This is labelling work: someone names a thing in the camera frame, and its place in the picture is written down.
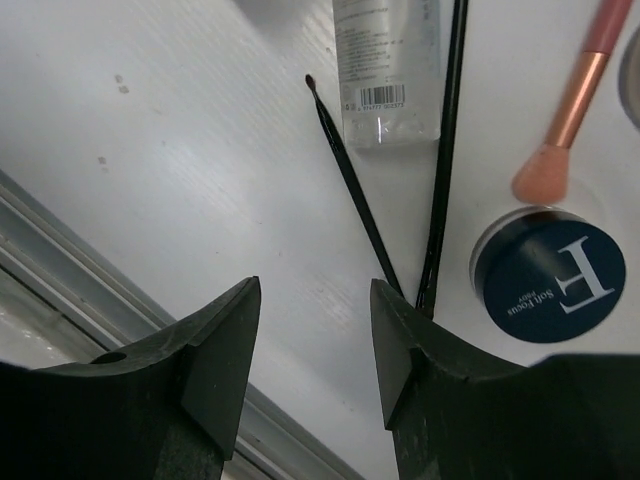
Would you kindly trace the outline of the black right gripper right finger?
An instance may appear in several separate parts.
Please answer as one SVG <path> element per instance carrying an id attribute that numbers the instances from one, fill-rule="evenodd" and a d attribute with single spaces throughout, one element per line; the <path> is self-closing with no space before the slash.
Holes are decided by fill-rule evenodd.
<path id="1" fill-rule="evenodd" d="M 403 479 L 635 479 L 639 359 L 561 354 L 523 367 L 373 280 L 384 425 Z"/>

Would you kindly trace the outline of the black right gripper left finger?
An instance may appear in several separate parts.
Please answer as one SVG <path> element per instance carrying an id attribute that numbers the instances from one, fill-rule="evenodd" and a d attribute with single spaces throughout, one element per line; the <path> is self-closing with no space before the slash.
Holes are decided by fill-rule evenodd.
<path id="1" fill-rule="evenodd" d="M 233 456 L 261 306 L 249 277 L 89 363 L 1 367 L 5 479 L 217 479 Z"/>

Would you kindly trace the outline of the long black makeup brush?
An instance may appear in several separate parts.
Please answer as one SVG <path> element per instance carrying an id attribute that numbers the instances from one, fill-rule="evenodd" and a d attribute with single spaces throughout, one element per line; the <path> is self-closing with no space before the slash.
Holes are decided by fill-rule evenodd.
<path id="1" fill-rule="evenodd" d="M 468 0 L 454 1 L 429 236 L 415 302 L 416 310 L 429 320 L 434 319 L 447 221 L 468 9 Z"/>

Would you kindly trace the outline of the pink rose-gold makeup brush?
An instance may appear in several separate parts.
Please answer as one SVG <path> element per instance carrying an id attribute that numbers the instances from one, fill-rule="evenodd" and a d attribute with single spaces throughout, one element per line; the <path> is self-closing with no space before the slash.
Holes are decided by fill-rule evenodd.
<path id="1" fill-rule="evenodd" d="M 572 145 L 632 5 L 627 0 L 599 4 L 544 141 L 512 180 L 511 189 L 517 200 L 552 205 L 566 197 Z"/>

